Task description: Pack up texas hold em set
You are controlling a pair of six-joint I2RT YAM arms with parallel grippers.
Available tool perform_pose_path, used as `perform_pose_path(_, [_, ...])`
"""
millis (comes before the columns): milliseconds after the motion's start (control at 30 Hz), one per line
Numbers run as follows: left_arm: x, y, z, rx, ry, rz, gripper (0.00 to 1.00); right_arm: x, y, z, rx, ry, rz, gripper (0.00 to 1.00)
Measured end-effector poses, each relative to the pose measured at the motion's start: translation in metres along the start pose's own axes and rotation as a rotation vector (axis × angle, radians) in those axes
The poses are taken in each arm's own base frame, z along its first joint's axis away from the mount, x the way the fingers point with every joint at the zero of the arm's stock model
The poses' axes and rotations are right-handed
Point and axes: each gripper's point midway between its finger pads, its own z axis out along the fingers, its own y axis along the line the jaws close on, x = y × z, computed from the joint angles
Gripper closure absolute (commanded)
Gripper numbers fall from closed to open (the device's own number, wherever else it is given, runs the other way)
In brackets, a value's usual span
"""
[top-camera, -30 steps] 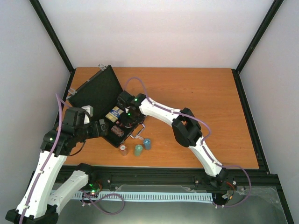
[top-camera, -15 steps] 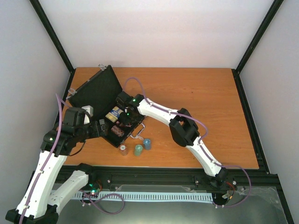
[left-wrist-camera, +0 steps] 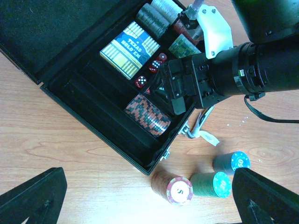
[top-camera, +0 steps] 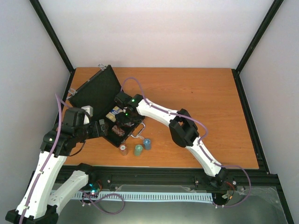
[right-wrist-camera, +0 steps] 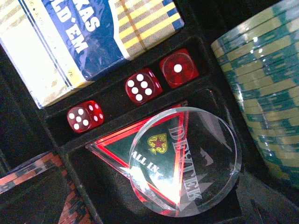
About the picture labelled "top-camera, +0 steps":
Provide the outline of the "blue yellow card deck box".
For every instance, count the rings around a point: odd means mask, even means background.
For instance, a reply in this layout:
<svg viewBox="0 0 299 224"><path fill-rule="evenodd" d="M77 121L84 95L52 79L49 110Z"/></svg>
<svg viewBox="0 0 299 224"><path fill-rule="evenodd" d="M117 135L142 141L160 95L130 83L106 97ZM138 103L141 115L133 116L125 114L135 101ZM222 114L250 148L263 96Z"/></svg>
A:
<svg viewBox="0 0 299 224"><path fill-rule="evenodd" d="M123 112L123 110L121 108L119 108L118 106L115 106L107 115L106 118L108 118L110 121L112 122L116 122L116 115Z"/></svg>

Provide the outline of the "black poker set case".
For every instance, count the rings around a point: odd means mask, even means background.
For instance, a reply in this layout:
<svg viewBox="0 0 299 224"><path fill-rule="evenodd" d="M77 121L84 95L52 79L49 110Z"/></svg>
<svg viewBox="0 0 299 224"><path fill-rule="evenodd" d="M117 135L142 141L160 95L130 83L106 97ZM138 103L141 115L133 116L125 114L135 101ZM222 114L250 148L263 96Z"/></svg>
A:
<svg viewBox="0 0 299 224"><path fill-rule="evenodd" d="M142 122L134 126L118 126L116 122L110 121L106 115L117 106L114 98L121 91L121 84L111 65L99 70L95 75L88 79L78 89L69 89L68 101L74 107L92 106L92 121L104 119L107 127L107 136L104 138L115 147L119 147L133 133ZM124 136L120 137L112 131L112 127L117 125L125 131Z"/></svg>

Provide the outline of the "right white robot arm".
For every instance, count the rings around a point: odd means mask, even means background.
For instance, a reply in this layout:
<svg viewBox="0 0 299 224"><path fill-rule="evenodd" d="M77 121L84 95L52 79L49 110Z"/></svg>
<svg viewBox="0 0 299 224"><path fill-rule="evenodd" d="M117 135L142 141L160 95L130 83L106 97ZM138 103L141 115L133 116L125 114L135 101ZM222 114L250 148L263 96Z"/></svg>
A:
<svg viewBox="0 0 299 224"><path fill-rule="evenodd" d="M186 148L203 167L209 185L220 189L226 180L228 171L209 152L198 132L195 119L185 109L179 111L157 105L140 94L134 97L119 92L114 101L123 110L117 114L116 121L125 125L135 123L144 117L154 119L170 130L173 142Z"/></svg>

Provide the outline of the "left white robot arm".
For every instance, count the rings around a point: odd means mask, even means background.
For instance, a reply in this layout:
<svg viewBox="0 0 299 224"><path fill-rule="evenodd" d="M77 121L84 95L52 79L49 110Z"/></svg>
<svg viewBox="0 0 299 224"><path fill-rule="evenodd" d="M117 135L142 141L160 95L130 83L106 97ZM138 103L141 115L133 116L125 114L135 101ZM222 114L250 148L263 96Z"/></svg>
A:
<svg viewBox="0 0 299 224"><path fill-rule="evenodd" d="M80 125L58 125L45 135L39 161L28 189L16 209L7 212L5 220L13 224L55 224L77 191L96 185L94 167L80 163L55 194L51 190L62 165L79 142L105 136L104 120Z"/></svg>

